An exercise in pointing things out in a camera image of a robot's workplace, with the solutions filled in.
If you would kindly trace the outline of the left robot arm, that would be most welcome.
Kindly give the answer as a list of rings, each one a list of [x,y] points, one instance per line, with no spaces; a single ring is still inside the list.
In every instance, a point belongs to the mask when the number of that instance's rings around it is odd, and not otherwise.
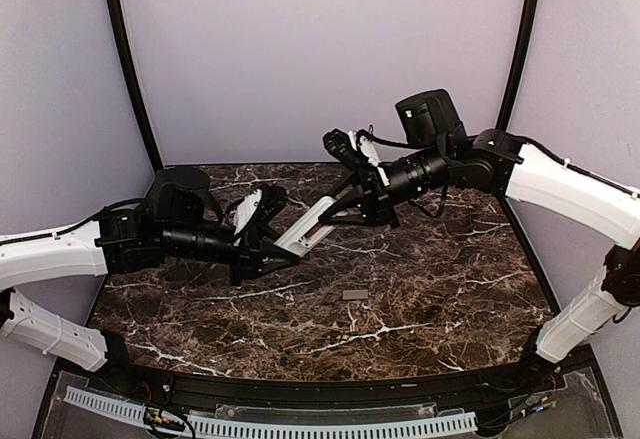
[[[141,386],[124,340],[46,310],[18,286],[61,277],[106,276],[153,269],[168,258],[224,264],[232,284],[299,263],[269,222],[286,192],[263,185],[236,202],[235,222],[210,192],[201,169],[178,166],[155,174],[147,193],[106,206],[70,226],[1,239],[1,335],[97,372],[120,395]]]

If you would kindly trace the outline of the white remote control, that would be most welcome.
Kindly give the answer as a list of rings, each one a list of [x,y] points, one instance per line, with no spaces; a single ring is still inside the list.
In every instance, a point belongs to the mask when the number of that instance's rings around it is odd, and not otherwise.
[[[332,197],[321,197],[274,245],[299,257],[305,256],[335,229],[334,226],[324,225],[319,221],[320,216],[335,202]]]

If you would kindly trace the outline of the grey battery cover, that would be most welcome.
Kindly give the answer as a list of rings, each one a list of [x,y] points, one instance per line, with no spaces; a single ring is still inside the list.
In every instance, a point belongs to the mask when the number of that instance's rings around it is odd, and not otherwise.
[[[366,300],[368,297],[367,289],[347,289],[342,292],[342,299],[345,301]]]

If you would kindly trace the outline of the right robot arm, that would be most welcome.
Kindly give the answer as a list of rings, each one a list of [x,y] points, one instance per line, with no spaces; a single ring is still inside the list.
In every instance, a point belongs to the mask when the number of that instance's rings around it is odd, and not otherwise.
[[[550,152],[537,141],[499,129],[466,133],[444,89],[410,96],[395,106],[411,154],[378,165],[365,146],[378,139],[334,130],[325,149],[350,175],[350,192],[320,217],[324,225],[396,227],[395,207],[421,194],[451,187],[540,206],[613,241],[601,271],[560,314],[546,322],[531,352],[510,372],[521,393],[534,391],[557,364],[618,313],[639,304],[639,192]]]

